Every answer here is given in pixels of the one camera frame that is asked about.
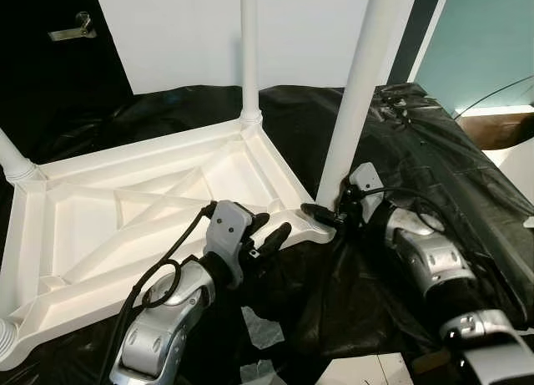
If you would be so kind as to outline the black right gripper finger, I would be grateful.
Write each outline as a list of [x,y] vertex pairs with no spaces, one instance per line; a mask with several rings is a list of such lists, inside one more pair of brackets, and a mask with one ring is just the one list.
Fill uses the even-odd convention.
[[309,215],[313,220],[319,222],[327,227],[337,229],[342,225],[342,217],[337,215],[329,208],[325,208],[323,205],[317,205],[316,203],[302,203],[300,206],[302,213]]

